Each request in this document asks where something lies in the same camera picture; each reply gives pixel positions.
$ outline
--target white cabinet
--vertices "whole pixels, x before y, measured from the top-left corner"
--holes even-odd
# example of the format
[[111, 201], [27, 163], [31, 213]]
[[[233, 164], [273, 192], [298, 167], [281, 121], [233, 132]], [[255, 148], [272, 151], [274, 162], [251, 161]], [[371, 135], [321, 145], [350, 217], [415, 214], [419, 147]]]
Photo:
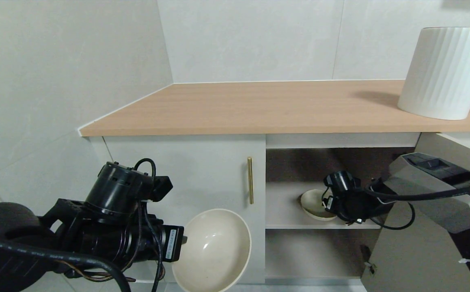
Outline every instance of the white cabinet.
[[[423, 214], [406, 230], [367, 220], [347, 226], [307, 217], [296, 198], [324, 187], [330, 172], [348, 170], [367, 183], [397, 155], [419, 151], [470, 170], [470, 133], [378, 133], [295, 135], [182, 135], [105, 137], [113, 160], [134, 165], [154, 159], [158, 175], [174, 189], [149, 211], [165, 223], [184, 225], [198, 213], [226, 208], [250, 227], [253, 249], [239, 283], [358, 284], [369, 292], [470, 291], [470, 273], [448, 233]], [[247, 158], [253, 159], [254, 204], [248, 197]], [[150, 166], [140, 170], [150, 172]], [[397, 204], [387, 225], [408, 219]], [[360, 245], [372, 250], [372, 275]], [[170, 265], [166, 281], [173, 281]]]
[[[252, 253], [239, 283], [263, 283], [265, 264], [265, 135], [182, 135], [105, 137], [112, 159], [133, 166], [149, 157], [157, 175], [170, 177], [174, 189], [149, 212], [166, 224], [185, 225], [195, 215], [225, 208], [242, 216], [252, 237]], [[253, 161], [254, 204], [248, 196], [248, 157]], [[139, 170], [150, 172], [150, 165]], [[170, 265], [166, 281], [172, 281]]]

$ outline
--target ribbed white vase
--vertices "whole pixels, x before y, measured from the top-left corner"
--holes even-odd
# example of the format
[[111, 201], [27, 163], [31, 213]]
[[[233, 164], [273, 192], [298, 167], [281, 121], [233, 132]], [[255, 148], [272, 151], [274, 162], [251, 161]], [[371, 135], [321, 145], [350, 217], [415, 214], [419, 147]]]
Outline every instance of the ribbed white vase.
[[468, 116], [470, 28], [421, 30], [398, 107], [442, 120]]

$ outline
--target open cabinet door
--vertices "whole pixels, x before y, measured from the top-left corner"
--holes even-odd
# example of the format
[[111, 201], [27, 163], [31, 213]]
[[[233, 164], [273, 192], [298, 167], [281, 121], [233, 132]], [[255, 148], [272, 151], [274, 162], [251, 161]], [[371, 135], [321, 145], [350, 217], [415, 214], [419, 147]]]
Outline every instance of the open cabinet door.
[[[447, 160], [470, 170], [470, 133], [423, 133], [416, 152]], [[410, 220], [407, 203], [396, 203], [387, 226]], [[382, 229], [361, 281], [367, 292], [470, 292], [470, 271], [448, 232], [418, 212], [404, 230]]]

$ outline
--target gold handle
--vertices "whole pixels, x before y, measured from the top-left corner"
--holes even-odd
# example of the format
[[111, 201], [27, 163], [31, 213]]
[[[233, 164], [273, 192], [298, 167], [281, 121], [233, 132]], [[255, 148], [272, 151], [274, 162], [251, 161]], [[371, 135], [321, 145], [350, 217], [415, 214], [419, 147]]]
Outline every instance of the gold handle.
[[250, 187], [250, 205], [255, 203], [253, 198], [253, 162], [251, 157], [248, 157], [248, 185]]

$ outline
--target bowl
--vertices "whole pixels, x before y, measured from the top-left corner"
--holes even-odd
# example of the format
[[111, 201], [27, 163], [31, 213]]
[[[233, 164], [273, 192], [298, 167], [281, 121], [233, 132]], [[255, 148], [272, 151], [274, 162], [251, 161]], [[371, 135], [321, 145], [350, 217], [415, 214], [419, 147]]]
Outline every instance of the bowl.
[[300, 205], [309, 217], [320, 221], [330, 221], [336, 218], [336, 214], [326, 211], [322, 201], [324, 197], [330, 195], [332, 195], [330, 189], [327, 191], [309, 190], [300, 196]]
[[186, 226], [186, 244], [172, 264], [177, 284], [186, 292], [223, 292], [233, 286], [248, 265], [251, 234], [237, 213], [212, 209]]

